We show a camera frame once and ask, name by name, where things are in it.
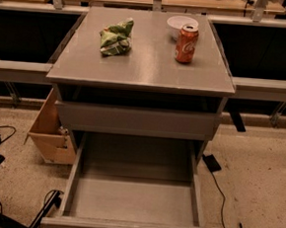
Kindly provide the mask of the grey drawer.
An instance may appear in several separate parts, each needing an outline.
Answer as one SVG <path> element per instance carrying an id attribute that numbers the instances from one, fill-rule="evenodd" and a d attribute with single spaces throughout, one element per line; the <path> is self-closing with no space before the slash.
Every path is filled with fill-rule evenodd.
<path id="1" fill-rule="evenodd" d="M 219 114 L 81 104 L 56 101 L 61 123 L 72 130 L 211 140 Z"/>
<path id="2" fill-rule="evenodd" d="M 194 144 L 87 133 L 44 228 L 205 228 Z"/>

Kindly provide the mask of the grey top drawer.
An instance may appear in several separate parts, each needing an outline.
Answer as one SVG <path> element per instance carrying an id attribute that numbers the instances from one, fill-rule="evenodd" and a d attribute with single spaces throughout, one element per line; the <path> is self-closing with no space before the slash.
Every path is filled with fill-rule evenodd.
<path id="1" fill-rule="evenodd" d="M 219 114 L 81 104 L 56 101 L 61 123 L 72 130 L 211 140 Z"/>

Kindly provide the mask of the grey drawer cabinet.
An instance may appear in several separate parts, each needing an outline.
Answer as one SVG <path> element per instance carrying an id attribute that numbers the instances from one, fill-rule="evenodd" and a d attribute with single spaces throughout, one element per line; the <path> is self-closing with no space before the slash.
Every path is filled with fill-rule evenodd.
<path id="1" fill-rule="evenodd" d="M 99 35 L 107 25 L 134 21 L 131 49 L 103 56 Z M 235 88 L 206 17 L 197 18 L 199 38 L 188 64 L 175 61 L 169 14 L 93 7 L 49 71 L 58 101 L 219 114 Z M 201 154 L 210 140 L 192 140 Z"/>

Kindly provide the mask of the black power adapter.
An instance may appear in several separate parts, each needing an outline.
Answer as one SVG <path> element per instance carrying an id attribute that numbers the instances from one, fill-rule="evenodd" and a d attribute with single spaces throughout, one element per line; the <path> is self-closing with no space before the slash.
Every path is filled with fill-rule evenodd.
<path id="1" fill-rule="evenodd" d="M 218 172 L 222 170 L 214 155 L 203 155 L 203 161 L 210 172 Z"/>

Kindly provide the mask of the black stand leg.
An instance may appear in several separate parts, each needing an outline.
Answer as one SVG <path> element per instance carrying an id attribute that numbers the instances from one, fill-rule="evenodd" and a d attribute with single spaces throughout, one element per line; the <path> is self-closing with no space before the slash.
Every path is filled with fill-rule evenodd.
<path id="1" fill-rule="evenodd" d="M 52 207 L 58 208 L 61 205 L 61 195 L 61 190 L 51 190 L 47 193 L 44 198 L 44 205 L 28 227 L 0 212 L 0 228 L 39 228 L 42 218 L 48 214 L 49 210 L 51 210 Z"/>

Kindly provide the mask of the cardboard box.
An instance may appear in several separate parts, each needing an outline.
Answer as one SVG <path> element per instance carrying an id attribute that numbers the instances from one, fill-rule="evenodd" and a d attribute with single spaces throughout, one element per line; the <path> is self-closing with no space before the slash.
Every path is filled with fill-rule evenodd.
<path id="1" fill-rule="evenodd" d="M 72 165 L 76 152 L 68 131 L 59 120 L 56 100 L 56 93 L 52 89 L 42 104 L 28 136 L 45 163 Z"/>

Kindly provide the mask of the red soda can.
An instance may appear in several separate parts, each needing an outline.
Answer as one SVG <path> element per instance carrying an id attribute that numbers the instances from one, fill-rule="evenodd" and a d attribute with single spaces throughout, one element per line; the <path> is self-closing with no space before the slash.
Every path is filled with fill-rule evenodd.
<path id="1" fill-rule="evenodd" d="M 192 61 L 198 35 L 199 31 L 196 25 L 187 24 L 181 27 L 176 46 L 177 62 L 185 64 Z"/>

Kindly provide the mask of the green chip bag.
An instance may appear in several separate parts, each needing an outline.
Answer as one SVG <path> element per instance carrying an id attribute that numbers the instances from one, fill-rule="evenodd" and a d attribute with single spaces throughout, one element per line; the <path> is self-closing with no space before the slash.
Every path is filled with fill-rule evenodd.
<path id="1" fill-rule="evenodd" d="M 131 32 L 133 25 L 133 19 L 128 18 L 115 25 L 108 25 L 100 31 L 100 52 L 107 56 L 127 53 L 132 45 Z"/>

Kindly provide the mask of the white bowl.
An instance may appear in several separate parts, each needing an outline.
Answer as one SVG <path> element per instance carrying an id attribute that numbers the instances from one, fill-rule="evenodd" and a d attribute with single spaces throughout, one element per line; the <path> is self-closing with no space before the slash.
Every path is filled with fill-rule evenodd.
<path id="1" fill-rule="evenodd" d="M 169 27 L 170 35 L 173 38 L 173 40 L 178 39 L 178 35 L 182 26 L 188 24 L 198 26 L 198 22 L 196 20 L 190 17 L 185 17 L 184 15 L 171 16 L 168 18 L 167 25 Z"/>

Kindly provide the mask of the grey metal rail frame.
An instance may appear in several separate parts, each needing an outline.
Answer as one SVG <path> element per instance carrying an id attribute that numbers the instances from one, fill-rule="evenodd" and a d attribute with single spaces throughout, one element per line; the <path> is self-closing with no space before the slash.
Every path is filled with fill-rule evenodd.
<path id="1" fill-rule="evenodd" d="M 209 19 L 215 23 L 220 22 L 222 24 L 247 24 L 253 26 L 272 26 L 272 27 L 282 27 L 286 29 L 286 13 L 280 14 L 276 13 L 275 17 L 269 18 L 267 14 L 271 13 L 272 2 L 270 0 L 255 0 L 252 4 L 255 7 L 255 11 L 247 15 L 246 13 L 241 13 L 235 15 L 234 13 L 199 13 L 207 14 Z M 133 5 L 122 6 L 122 5 L 103 5 L 110 7 L 122 8 L 134 8 L 134 9 L 147 9 L 153 11 L 166 11 L 160 7 L 135 7 Z M 31 45 L 32 40 L 35 35 L 31 31 L 33 27 L 32 24 L 27 24 L 26 21 L 35 21 L 40 18 L 40 16 L 52 16 L 53 21 L 57 21 L 62 17 L 71 15 L 76 17 L 76 21 L 72 27 L 67 30 L 67 34 L 64 37 L 69 40 L 70 37 L 78 29 L 79 25 L 85 18 L 87 10 L 85 7 L 80 7 L 78 5 L 68 5 L 62 0 L 52 0 L 52 3 L 47 4 L 37 4 L 35 2 L 22 2 L 22 1 L 4 1 L 0 0 L 0 14 L 6 13 L 8 15 L 8 22 L 0 22 L 0 37 L 7 35 L 9 38 L 13 38 L 11 42 L 5 42 L 4 47 L 10 48 L 14 46 L 17 50 L 20 50 L 22 46 Z M 16 60 L 13 55 L 14 52 L 10 53 L 8 59 L 4 59 L 0 54 L 0 81 L 4 80 L 6 82 L 19 81 L 22 83 L 45 83 L 46 74 L 48 73 L 50 67 L 55 62 L 55 59 L 59 56 L 64 48 L 65 43 L 62 42 L 50 55 L 47 61 L 38 62 L 36 60 Z"/>

